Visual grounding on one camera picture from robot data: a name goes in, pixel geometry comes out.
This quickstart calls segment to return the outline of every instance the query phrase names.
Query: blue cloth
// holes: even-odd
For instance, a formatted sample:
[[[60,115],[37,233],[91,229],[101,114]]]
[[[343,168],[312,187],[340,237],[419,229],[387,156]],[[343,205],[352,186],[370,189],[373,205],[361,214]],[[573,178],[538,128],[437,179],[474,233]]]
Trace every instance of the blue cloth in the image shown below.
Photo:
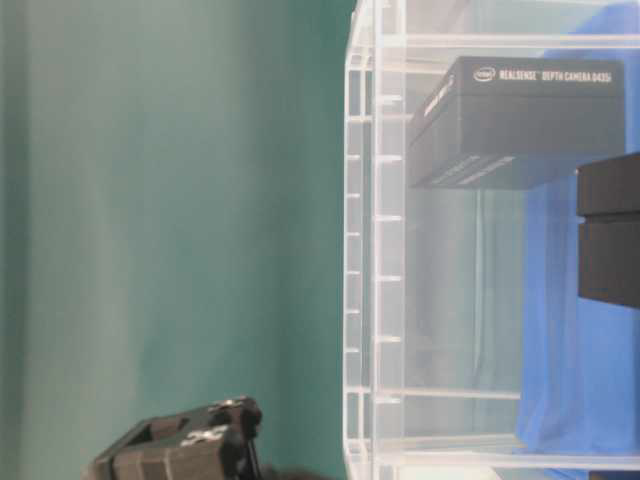
[[[575,33],[637,34],[635,2],[603,8]],[[549,58],[617,59],[625,66],[627,151],[640,150],[640,53],[556,50]],[[640,450],[640,311],[577,296],[575,177],[527,193],[522,399],[517,434],[528,452]],[[550,472],[558,479],[581,471]]]

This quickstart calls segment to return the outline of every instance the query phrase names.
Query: green curtain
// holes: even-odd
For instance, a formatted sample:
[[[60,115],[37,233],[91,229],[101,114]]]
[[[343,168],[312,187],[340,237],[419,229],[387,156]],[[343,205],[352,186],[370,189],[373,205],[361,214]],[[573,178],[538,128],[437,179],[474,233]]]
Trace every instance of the green curtain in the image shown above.
[[[263,460],[343,476],[352,8],[2,2],[6,478],[79,478],[137,420],[243,393]]]

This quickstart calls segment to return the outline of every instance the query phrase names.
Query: black device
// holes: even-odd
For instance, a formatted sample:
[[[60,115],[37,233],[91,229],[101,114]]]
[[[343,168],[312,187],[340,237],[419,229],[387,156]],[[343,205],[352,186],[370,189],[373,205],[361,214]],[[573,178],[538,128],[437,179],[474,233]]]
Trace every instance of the black device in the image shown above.
[[[261,480],[257,403],[240,397],[143,420],[98,456],[86,480]]]
[[[624,68],[459,57],[408,126],[414,188],[529,189],[624,153]]]
[[[640,308],[640,153],[578,169],[579,295]]]

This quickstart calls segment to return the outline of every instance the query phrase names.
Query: black plastic part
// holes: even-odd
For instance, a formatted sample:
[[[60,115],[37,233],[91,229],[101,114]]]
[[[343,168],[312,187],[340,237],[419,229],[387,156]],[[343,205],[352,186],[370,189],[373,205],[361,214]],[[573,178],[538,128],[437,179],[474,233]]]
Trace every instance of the black plastic part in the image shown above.
[[[578,170],[578,293],[640,308],[640,155]]]
[[[220,447],[220,463],[225,478],[238,476],[238,462],[245,458],[245,444],[240,432],[229,428],[223,437]]]
[[[589,472],[589,480],[637,480],[638,472]]]

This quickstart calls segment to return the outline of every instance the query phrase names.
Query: transparent plastic box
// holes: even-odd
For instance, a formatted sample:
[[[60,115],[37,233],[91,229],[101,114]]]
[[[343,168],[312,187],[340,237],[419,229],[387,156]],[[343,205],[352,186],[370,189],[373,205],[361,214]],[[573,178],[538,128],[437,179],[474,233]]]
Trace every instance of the transparent plastic box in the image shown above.
[[[637,7],[606,0],[358,1],[344,123],[343,442],[350,478],[570,479],[640,470],[640,316],[579,297],[575,199],[577,166],[640,149]],[[505,87],[484,106],[458,103],[449,120],[429,119],[445,97],[461,94],[447,87],[451,68],[474,58],[490,59],[474,64],[478,83],[526,82],[526,71],[564,72],[545,78],[575,83],[539,112],[538,97],[523,107]],[[510,69],[511,60],[539,63]],[[583,68],[581,60],[596,64]],[[611,62],[622,69],[623,100],[611,94],[598,103],[604,94],[589,93],[589,85],[608,82],[603,72]],[[579,100],[572,91],[581,92]],[[590,113],[558,123],[565,107],[557,105],[574,101]],[[616,101],[624,103],[622,123],[607,122],[611,129],[601,135],[599,112]],[[491,122],[503,106],[513,122],[498,141]],[[469,123],[465,108],[494,110],[484,121],[472,112]],[[421,121],[442,124],[423,150],[416,146]],[[524,143],[513,155],[496,153],[470,167],[475,147],[465,153],[461,145],[472,138],[484,142],[479,149]],[[523,151],[532,138],[541,140]],[[556,141],[561,146],[545,168],[561,168],[538,178],[543,167],[536,162]],[[462,160],[451,160],[461,151]],[[519,155],[531,177],[509,170]],[[439,174],[424,173],[436,162]],[[483,183],[497,171],[496,185]]]

